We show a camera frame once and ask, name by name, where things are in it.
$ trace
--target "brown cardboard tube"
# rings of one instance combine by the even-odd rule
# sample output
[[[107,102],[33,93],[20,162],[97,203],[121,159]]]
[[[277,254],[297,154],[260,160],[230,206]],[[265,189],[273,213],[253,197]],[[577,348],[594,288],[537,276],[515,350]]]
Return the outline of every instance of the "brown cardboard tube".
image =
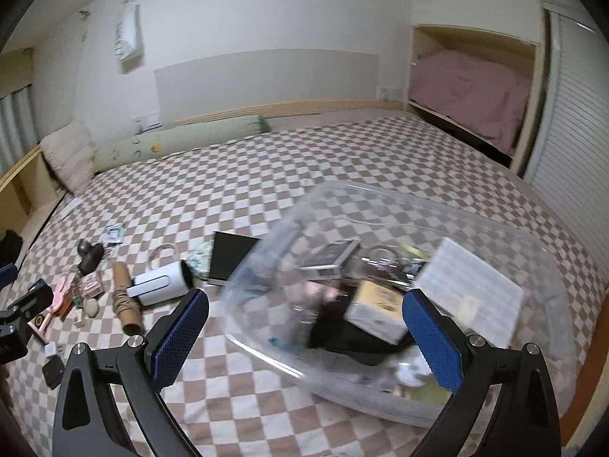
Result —
[[[140,334],[144,331],[140,306],[126,292],[127,287],[133,284],[129,269],[124,262],[113,261],[112,274],[115,283],[112,293],[113,310],[123,326],[123,332],[129,336]]]

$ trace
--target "pink tool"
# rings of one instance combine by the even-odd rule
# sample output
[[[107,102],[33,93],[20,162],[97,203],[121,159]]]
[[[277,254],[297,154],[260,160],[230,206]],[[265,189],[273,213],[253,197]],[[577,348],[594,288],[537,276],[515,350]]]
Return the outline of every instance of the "pink tool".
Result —
[[[45,345],[47,343],[49,343],[49,341],[46,338],[46,329],[51,324],[51,319],[53,319],[53,316],[55,316],[57,311],[59,311],[59,309],[62,307],[63,296],[65,296],[69,290],[70,290],[70,282],[68,281],[68,277],[63,275],[61,277],[61,279],[59,280],[59,283],[55,287],[55,290],[53,291],[53,302],[51,303],[51,305],[48,308],[46,308],[41,313],[41,314],[47,313],[47,315],[45,316],[45,319],[43,320],[40,327],[36,327],[34,325],[33,321],[30,321],[28,323],[28,325],[30,326],[32,331],[36,334],[36,336],[38,338],[40,338],[40,340],[42,340],[45,343]]]

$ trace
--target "transparent plastic bin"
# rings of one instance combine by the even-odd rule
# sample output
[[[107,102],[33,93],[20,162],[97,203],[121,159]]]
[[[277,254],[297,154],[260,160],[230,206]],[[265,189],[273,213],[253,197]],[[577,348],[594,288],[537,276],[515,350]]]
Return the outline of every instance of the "transparent plastic bin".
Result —
[[[520,349],[526,342],[540,346],[558,411],[567,410],[575,391],[576,351],[567,294],[553,254],[529,233],[363,184],[315,187],[258,242],[221,295],[222,327],[229,340],[323,398],[430,427],[449,395],[433,377],[424,389],[393,386],[394,360],[368,367],[345,355],[305,350],[293,340],[303,328],[306,303],[299,263],[328,242],[355,237],[362,247],[406,244],[430,254],[449,237],[522,287],[525,297],[512,347]],[[497,393],[498,387],[491,387],[478,429],[488,422]]]

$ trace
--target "white pillow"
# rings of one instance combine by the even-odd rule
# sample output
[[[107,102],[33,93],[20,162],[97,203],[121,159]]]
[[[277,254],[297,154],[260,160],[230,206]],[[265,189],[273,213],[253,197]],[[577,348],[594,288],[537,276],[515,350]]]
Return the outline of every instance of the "white pillow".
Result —
[[[59,180],[76,195],[82,194],[93,180],[95,146],[89,129],[74,120],[40,141],[47,163]]]

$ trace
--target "blue object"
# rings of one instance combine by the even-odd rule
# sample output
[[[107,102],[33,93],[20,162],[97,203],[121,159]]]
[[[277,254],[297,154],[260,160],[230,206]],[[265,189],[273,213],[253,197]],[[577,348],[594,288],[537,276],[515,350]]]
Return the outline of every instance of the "blue object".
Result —
[[[157,393],[173,385],[209,316],[209,300],[199,291],[161,342],[151,363],[152,386]]]
[[[457,393],[463,383],[461,356],[414,293],[404,295],[402,317],[438,384]]]
[[[9,263],[0,268],[0,289],[4,289],[7,285],[10,285],[17,280],[18,275],[19,270],[13,263]]]

